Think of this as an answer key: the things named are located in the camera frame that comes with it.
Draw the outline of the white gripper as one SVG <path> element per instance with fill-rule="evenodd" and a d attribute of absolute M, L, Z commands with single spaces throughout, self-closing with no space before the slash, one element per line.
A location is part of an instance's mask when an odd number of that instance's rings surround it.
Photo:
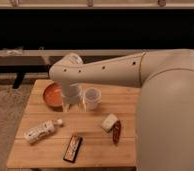
<path fill-rule="evenodd" d="M 86 104 L 82 98 L 82 87 L 80 84 L 62 84 L 61 96 L 63 98 L 62 108 L 63 112 L 68 112 L 71 105 L 77 104 L 82 112 L 86 112 Z"/>

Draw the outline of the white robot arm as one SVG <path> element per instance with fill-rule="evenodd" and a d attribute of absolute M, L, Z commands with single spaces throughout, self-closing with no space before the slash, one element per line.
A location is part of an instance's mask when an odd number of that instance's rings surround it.
<path fill-rule="evenodd" d="M 49 75 L 70 104 L 79 101 L 82 83 L 138 88 L 137 171 L 194 171 L 194 50 L 155 50 L 87 64 L 69 54 Z"/>

